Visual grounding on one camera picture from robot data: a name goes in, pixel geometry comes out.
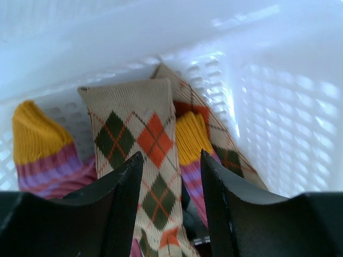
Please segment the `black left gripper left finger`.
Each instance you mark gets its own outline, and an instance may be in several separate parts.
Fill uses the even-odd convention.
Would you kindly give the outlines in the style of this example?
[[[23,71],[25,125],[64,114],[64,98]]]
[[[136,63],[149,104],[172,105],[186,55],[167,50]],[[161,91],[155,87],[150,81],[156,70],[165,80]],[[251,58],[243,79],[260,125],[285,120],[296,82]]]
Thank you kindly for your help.
[[[62,199],[1,193],[1,256],[129,256],[141,152]]]

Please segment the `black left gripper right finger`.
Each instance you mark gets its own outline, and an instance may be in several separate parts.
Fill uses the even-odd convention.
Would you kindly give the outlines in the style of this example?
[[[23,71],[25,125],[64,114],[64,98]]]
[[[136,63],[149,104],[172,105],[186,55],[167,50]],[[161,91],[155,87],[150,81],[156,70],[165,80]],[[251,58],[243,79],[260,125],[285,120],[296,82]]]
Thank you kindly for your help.
[[[213,256],[342,256],[342,193],[286,198],[201,153]]]

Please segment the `white plastic basket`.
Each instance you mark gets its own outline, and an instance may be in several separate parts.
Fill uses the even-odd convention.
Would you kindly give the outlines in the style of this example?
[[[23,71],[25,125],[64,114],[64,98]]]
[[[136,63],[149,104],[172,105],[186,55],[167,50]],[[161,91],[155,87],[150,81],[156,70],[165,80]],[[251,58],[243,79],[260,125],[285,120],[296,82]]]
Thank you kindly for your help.
[[[342,190],[342,1],[1,1],[1,190],[11,118],[34,99],[93,155],[77,88],[165,63],[203,96],[268,189]]]

